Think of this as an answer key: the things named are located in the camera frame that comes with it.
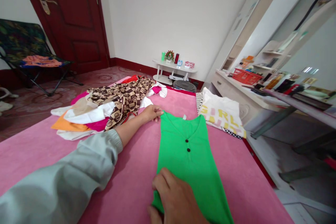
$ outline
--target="orange towel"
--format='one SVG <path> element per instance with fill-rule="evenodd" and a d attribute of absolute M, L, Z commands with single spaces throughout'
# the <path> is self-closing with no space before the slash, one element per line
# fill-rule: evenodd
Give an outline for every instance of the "orange towel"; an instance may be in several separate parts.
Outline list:
<path fill-rule="evenodd" d="M 76 131 L 76 132 L 84 132 L 91 130 L 84 124 L 75 124 L 65 120 L 64 119 L 65 113 L 59 117 L 59 119 L 54 123 L 54 125 L 51 126 L 52 129 L 54 130 L 59 129 L 64 131 Z"/>
<path fill-rule="evenodd" d="M 26 65 L 39 66 L 39 67 L 58 67 L 62 65 L 62 62 L 59 62 L 55 59 L 49 57 L 43 57 L 40 55 L 29 55 L 23 59 Z"/>

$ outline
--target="red basket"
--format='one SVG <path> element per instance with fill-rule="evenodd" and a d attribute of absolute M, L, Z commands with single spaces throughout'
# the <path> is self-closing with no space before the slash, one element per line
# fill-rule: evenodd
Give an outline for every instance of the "red basket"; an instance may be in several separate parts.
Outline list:
<path fill-rule="evenodd" d="M 258 80 L 260 80 L 262 76 L 249 71 L 245 71 L 243 69 L 236 68 L 233 73 L 233 78 L 241 83 L 253 85 Z"/>

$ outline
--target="red bottle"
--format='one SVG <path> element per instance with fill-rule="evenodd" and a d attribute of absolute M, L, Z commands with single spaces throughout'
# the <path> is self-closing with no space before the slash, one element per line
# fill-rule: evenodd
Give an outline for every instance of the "red bottle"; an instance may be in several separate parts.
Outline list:
<path fill-rule="evenodd" d="M 299 86 L 300 86 L 299 84 L 294 84 L 287 91 L 285 91 L 284 94 L 285 95 L 289 95 L 292 91 L 294 91 L 295 89 L 297 89 Z"/>
<path fill-rule="evenodd" d="M 174 62 L 174 64 L 177 64 L 177 62 L 178 62 L 178 58 L 179 58 L 179 56 L 180 56 L 180 54 L 176 54 L 176 57 L 175 57 L 175 62 Z"/>

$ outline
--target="drawer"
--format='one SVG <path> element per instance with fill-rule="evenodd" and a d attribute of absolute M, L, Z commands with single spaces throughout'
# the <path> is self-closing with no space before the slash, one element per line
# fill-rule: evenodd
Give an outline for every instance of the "drawer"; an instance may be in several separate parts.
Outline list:
<path fill-rule="evenodd" d="M 223 97 L 228 97 L 227 94 L 231 91 L 232 85 L 229 84 L 222 76 L 220 76 L 218 73 L 215 73 L 212 84 L 217 88 L 218 92 Z"/>

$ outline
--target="checkered cloth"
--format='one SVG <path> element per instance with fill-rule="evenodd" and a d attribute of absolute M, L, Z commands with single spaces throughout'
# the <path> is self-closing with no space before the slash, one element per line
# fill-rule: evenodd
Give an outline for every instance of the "checkered cloth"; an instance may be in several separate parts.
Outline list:
<path fill-rule="evenodd" d="M 105 131 L 108 131 L 127 120 L 132 113 L 138 114 L 140 103 L 155 81 L 144 76 L 138 76 L 137 81 L 130 83 L 118 83 L 111 87 L 102 86 L 90 88 L 88 101 L 99 105 L 113 101 L 115 108 L 107 121 Z"/>

